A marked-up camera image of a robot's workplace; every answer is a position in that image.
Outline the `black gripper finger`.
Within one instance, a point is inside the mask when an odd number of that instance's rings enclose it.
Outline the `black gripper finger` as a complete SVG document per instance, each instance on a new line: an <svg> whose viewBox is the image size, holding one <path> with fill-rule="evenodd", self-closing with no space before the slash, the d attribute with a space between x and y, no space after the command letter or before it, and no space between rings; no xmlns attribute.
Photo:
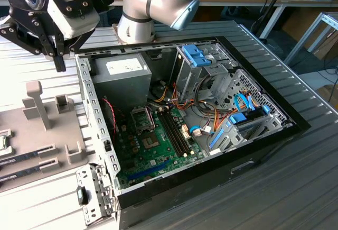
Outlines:
<svg viewBox="0 0 338 230"><path fill-rule="evenodd" d="M60 71L60 30L53 22L45 23L38 14L7 16L1 20L1 36L33 55L43 54Z"/></svg>
<svg viewBox="0 0 338 230"><path fill-rule="evenodd" d="M93 34L93 30L77 36L72 39L65 40L64 37L60 34L57 36L57 72L66 71L64 58L63 56L69 54L70 52L77 52L84 45L84 43L89 39Z"/></svg>

